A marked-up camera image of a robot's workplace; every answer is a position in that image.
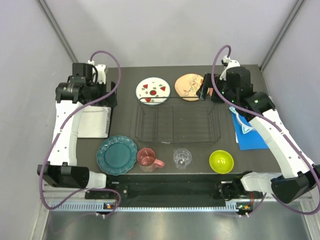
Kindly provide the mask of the peach bird pattern plate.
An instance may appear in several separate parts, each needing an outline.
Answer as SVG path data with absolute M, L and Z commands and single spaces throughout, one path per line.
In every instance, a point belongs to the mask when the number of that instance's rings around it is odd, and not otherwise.
M 195 73 L 188 73 L 179 77 L 174 84 L 176 93 L 189 102 L 198 101 L 197 91 L 200 89 L 204 77 Z

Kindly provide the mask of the white watermelon pattern plate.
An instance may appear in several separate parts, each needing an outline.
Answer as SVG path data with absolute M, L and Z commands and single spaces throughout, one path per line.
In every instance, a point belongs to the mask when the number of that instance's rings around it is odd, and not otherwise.
M 137 99 L 145 105 L 156 106 L 165 102 L 171 93 L 167 81 L 159 77 L 148 77 L 140 81 L 135 89 Z

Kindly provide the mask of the teal scalloped plate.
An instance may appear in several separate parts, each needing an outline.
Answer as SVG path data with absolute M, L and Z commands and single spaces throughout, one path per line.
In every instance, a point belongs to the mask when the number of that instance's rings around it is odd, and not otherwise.
M 137 145 L 132 139 L 121 135 L 112 136 L 99 147 L 96 162 L 107 175 L 119 176 L 134 167 L 137 153 Z

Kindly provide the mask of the lime green bowl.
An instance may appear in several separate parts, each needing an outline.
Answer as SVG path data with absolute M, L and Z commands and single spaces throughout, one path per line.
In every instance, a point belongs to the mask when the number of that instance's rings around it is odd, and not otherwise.
M 228 174 L 234 168 L 234 158 L 224 150 L 216 150 L 209 157 L 209 165 L 218 174 Z

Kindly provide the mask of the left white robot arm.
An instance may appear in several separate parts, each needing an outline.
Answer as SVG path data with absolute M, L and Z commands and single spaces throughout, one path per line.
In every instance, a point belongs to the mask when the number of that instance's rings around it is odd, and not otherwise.
M 93 61 L 73 63 L 72 74 L 66 82 L 55 89 L 56 118 L 53 134 L 59 135 L 43 171 L 42 179 L 55 188 L 91 189 L 102 198 L 109 198 L 114 191 L 107 176 L 78 166 L 76 148 L 78 138 L 107 138 L 113 108 L 117 96 L 113 93 L 106 99 L 86 106 L 93 100 L 110 92 L 114 82 L 106 80 L 108 68 Z

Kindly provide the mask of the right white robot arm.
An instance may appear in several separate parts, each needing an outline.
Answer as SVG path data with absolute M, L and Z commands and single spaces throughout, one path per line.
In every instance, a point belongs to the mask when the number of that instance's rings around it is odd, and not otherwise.
M 226 68 L 222 74 L 205 74 L 196 92 L 200 100 L 206 99 L 209 88 L 213 89 L 211 101 L 234 107 L 262 137 L 280 167 L 279 173 L 246 171 L 238 175 L 232 182 L 237 197 L 263 192 L 289 204 L 320 187 L 319 165 L 297 146 L 268 94 L 254 91 L 248 69 L 235 66 Z

